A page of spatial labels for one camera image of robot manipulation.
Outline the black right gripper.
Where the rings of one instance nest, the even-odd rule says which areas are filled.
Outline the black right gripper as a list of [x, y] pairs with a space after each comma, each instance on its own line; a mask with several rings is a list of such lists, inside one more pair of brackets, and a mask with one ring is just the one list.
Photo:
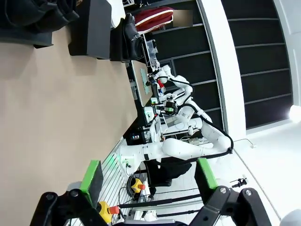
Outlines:
[[155, 106], [157, 113], [165, 113], [166, 115], [175, 115], [177, 114], [177, 104], [173, 101], [166, 101], [164, 105]]

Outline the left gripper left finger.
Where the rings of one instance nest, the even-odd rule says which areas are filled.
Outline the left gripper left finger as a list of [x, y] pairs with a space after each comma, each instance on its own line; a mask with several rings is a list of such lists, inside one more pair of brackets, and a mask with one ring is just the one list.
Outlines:
[[79, 188], [62, 195], [45, 192], [41, 195], [32, 217], [33, 226], [66, 226], [79, 219], [85, 226], [105, 226], [97, 211], [103, 185], [103, 171], [99, 160], [91, 160]]

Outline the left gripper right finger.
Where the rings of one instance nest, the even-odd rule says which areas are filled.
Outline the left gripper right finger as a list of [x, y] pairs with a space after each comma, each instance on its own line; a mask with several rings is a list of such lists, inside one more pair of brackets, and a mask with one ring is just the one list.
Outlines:
[[192, 220], [193, 226], [214, 226], [221, 216], [231, 217], [237, 226], [271, 225], [258, 192], [253, 188], [236, 192], [219, 186], [207, 159], [198, 158], [194, 178], [203, 207]]

